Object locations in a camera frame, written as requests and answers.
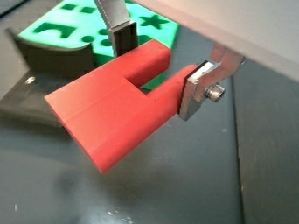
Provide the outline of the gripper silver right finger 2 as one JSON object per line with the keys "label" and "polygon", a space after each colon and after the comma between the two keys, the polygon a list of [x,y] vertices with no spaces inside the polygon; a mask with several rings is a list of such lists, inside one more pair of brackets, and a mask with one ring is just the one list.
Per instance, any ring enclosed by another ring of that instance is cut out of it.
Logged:
{"label": "gripper silver right finger 2", "polygon": [[202,107],[206,99],[218,102],[226,89],[219,82],[239,69],[244,57],[220,44],[210,53],[212,62],[204,61],[184,78],[179,117],[187,121]]}

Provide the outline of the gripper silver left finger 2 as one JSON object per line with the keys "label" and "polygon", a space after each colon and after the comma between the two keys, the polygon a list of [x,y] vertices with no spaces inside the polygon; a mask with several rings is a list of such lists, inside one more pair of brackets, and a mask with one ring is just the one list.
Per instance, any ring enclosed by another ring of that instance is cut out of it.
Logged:
{"label": "gripper silver left finger 2", "polygon": [[138,47],[136,22],[130,19],[126,0],[94,0],[107,26],[116,57]]}

